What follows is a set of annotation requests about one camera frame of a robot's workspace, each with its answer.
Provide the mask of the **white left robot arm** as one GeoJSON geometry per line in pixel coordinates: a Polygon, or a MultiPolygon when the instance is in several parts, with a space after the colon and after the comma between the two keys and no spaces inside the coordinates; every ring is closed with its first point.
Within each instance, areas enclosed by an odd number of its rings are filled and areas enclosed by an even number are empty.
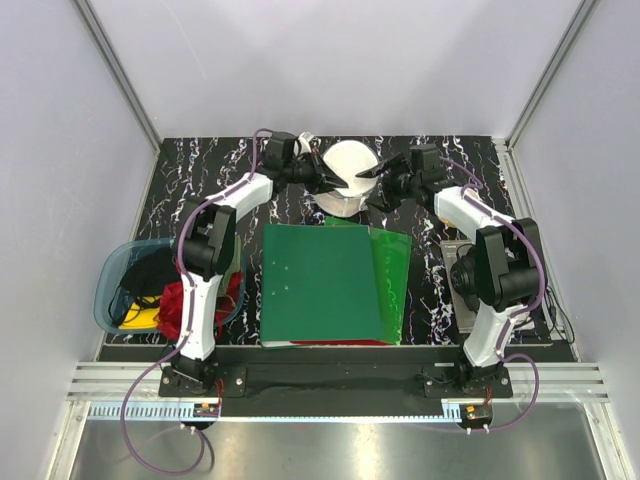
{"type": "Polygon", "coordinates": [[[252,139],[250,170],[225,189],[187,203],[174,242],[183,288],[177,354],[190,361],[181,384],[196,396],[215,386],[216,372],[202,363],[215,349],[215,310],[219,285],[234,257],[236,224],[289,185],[312,194],[346,188],[322,159],[314,136],[260,128],[252,139]]]}

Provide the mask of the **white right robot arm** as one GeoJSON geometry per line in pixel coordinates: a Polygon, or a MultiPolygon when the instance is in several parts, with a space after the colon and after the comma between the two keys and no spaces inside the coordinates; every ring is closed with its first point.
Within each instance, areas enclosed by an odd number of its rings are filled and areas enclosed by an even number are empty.
{"type": "Polygon", "coordinates": [[[474,327],[463,344],[468,363],[453,374],[457,390],[472,397],[488,387],[486,368],[503,361],[515,324],[541,304],[547,276],[537,223],[486,205],[478,196],[480,181],[472,177],[458,185],[448,173],[453,165],[435,146],[424,144],[358,175],[381,180],[380,194],[368,199],[369,206],[391,212],[412,199],[471,240],[471,249],[451,268],[450,279],[459,295],[479,302],[474,327]]]}

